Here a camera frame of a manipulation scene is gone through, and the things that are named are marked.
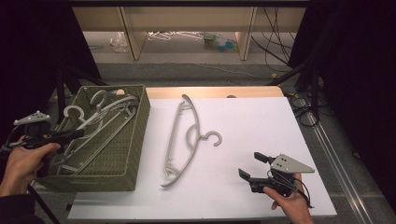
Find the person's right hand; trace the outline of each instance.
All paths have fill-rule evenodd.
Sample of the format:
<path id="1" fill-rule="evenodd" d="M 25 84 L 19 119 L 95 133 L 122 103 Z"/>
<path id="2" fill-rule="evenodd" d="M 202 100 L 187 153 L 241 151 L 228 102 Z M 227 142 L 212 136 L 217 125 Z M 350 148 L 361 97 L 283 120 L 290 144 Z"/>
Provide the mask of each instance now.
<path id="1" fill-rule="evenodd" d="M 295 174 L 294 177 L 301 180 L 301 174 Z M 295 184 L 301 192 L 304 192 L 301 182 L 295 181 Z M 289 197 L 285 198 L 276 190 L 271 188 L 265 187 L 263 188 L 263 191 L 270 198 L 274 199 L 271 208 L 275 210 L 278 206 L 280 206 L 285 215 L 293 224 L 314 223 L 314 220 L 309 213 L 306 200 L 300 193 L 293 192 Z"/>
<path id="2" fill-rule="evenodd" d="M 6 171 L 0 184 L 0 197 L 26 193 L 27 186 L 36 178 L 37 171 L 43 166 L 42 158 L 54 153 L 60 147 L 56 143 L 49 143 L 36 149 L 14 147 L 9 154 Z"/>

